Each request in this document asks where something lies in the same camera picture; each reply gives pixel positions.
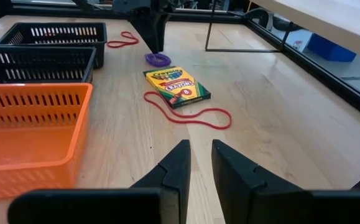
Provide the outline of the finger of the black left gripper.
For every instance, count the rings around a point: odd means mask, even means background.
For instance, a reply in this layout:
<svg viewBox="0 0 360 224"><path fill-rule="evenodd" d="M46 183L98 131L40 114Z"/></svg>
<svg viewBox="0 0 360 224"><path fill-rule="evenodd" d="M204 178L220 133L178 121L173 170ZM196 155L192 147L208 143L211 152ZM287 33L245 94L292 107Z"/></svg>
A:
<svg viewBox="0 0 360 224"><path fill-rule="evenodd" d="M158 21L158 51L164 51L165 25L170 19L170 14L162 14Z"/></svg>
<svg viewBox="0 0 360 224"><path fill-rule="evenodd" d="M129 20L151 52L159 52L159 39L157 35L157 18L133 17Z"/></svg>

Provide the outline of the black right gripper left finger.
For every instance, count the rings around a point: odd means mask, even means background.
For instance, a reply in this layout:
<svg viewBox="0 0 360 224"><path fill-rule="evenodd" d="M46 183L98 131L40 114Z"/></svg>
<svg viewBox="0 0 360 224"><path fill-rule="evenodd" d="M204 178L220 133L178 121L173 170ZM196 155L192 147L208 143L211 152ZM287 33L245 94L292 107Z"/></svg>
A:
<svg viewBox="0 0 360 224"><path fill-rule="evenodd" d="M14 199L9 223L185 223L191 147L181 140L127 189L43 189Z"/></svg>

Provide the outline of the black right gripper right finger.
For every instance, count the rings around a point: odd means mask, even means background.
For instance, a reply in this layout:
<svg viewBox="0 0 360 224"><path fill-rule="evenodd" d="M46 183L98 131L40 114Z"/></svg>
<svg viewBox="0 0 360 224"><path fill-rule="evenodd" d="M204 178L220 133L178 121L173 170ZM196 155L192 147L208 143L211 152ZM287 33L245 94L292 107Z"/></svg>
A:
<svg viewBox="0 0 360 224"><path fill-rule="evenodd" d="M360 181L346 190L303 189L217 139L211 159L226 223L360 223Z"/></svg>

